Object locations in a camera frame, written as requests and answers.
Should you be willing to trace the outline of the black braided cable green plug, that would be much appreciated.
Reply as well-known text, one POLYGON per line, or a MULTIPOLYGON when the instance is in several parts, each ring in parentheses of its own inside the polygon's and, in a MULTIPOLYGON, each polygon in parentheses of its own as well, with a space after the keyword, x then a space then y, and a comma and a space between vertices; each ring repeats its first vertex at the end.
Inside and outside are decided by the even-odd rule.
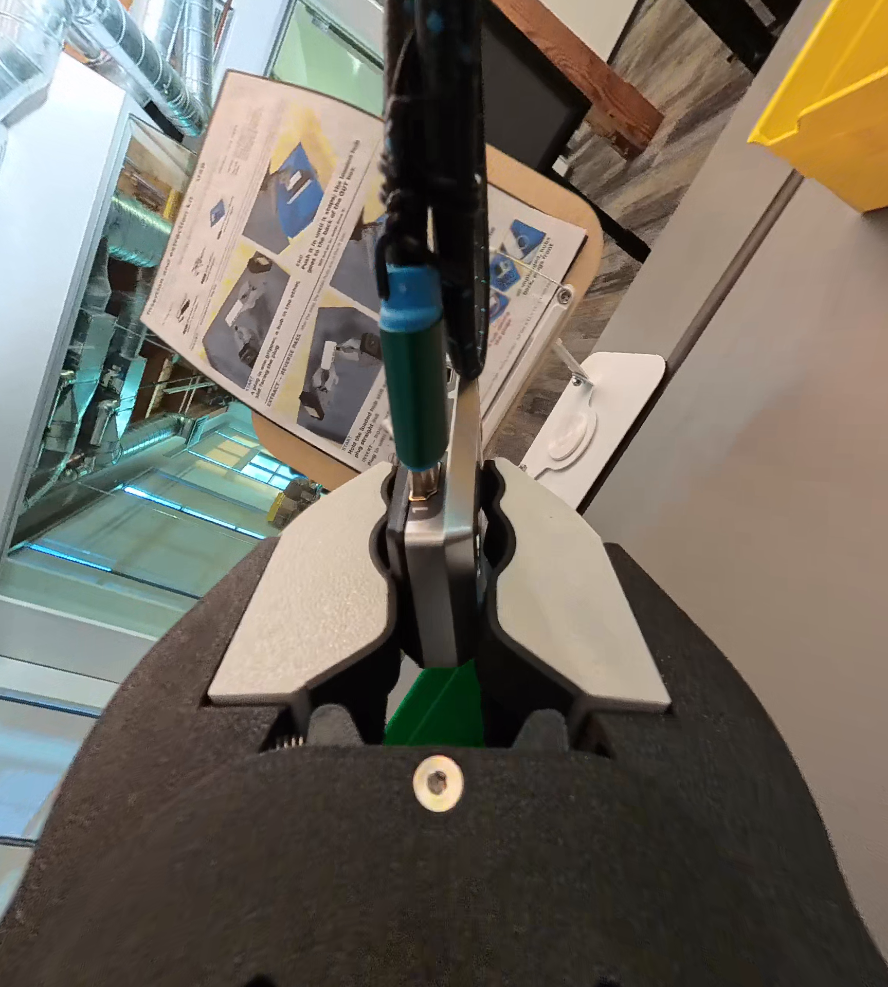
POLYGON ((384 26, 378 323, 396 457, 417 473, 448 445, 446 361, 466 383, 486 363, 482 3, 387 2, 384 26))

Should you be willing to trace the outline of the green plastic bin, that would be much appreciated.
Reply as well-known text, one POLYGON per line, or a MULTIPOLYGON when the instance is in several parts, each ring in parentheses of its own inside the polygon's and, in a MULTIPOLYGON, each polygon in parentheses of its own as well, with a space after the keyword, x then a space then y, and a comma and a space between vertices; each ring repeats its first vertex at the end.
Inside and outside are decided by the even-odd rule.
POLYGON ((421 670, 388 720, 385 746, 482 748, 481 691, 474 661, 421 670))

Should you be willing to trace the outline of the yellow plastic bin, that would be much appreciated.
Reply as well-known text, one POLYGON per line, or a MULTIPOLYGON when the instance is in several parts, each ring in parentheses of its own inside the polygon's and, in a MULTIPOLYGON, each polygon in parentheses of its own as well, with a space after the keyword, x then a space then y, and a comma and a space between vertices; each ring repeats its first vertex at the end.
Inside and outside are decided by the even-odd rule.
POLYGON ((832 1, 749 136, 860 213, 888 207, 888 1, 832 1))

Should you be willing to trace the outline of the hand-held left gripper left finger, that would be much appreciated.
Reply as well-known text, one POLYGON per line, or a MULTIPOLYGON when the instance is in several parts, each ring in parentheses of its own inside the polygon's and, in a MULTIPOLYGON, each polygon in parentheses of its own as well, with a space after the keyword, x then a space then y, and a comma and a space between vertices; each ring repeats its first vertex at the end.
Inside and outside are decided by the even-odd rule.
POLYGON ((215 706, 387 704, 398 682, 396 591, 378 551, 393 471, 367 471, 281 534, 208 688, 215 706))

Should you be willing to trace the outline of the instruction sheet on wooden board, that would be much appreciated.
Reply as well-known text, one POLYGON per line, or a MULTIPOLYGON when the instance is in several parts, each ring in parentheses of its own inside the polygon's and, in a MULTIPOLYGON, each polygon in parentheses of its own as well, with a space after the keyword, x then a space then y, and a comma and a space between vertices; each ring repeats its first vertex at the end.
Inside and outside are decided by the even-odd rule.
MULTIPOLYGON (((229 72, 143 323, 229 397, 351 474, 394 458, 378 341, 384 124, 342 101, 229 72)), ((595 220, 488 149, 489 440, 584 292, 595 220)))

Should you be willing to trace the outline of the wooden beam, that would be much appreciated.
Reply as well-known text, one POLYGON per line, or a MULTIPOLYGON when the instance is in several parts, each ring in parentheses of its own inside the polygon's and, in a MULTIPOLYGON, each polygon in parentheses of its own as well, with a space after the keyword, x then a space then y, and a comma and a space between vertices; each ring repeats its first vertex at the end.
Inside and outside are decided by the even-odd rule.
POLYGON ((663 114, 633 84, 543 2, 497 1, 495 6, 588 100, 592 130, 628 160, 647 148, 663 114))

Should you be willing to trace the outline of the black sign stand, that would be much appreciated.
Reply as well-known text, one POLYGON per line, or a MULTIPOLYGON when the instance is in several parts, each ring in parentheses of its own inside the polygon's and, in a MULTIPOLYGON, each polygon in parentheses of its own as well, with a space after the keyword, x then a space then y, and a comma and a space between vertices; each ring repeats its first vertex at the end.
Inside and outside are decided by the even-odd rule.
POLYGON ((481 61, 486 143, 550 176, 590 100, 493 2, 482 4, 481 61))

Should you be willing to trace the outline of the silver grey usb adapter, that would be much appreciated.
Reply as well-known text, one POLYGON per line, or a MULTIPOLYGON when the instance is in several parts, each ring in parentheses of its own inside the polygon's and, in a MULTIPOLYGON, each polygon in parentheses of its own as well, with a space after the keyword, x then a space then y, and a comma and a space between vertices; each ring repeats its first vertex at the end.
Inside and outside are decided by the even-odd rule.
POLYGON ((425 668, 475 657, 483 599, 481 403, 477 381, 454 378, 448 450, 433 470, 395 467, 387 514, 389 568, 400 593, 403 650, 425 668))

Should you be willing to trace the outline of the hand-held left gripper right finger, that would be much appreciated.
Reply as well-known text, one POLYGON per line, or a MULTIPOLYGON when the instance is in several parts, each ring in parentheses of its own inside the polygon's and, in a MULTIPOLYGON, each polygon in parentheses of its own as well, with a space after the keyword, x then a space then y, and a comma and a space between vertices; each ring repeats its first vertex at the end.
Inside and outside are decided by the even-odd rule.
POLYGON ((664 712, 671 697, 608 552, 564 500, 488 461, 482 694, 512 714, 664 712))

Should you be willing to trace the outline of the silver ventilation ducts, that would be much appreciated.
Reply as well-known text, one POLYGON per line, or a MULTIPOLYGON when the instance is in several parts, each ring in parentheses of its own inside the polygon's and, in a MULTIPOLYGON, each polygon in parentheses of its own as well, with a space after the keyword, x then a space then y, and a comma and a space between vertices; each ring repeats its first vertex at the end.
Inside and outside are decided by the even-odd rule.
POLYGON ((0 170, 8 129, 41 105, 70 45, 86 66, 181 135, 204 133, 212 112, 215 2, 0 2, 0 170))

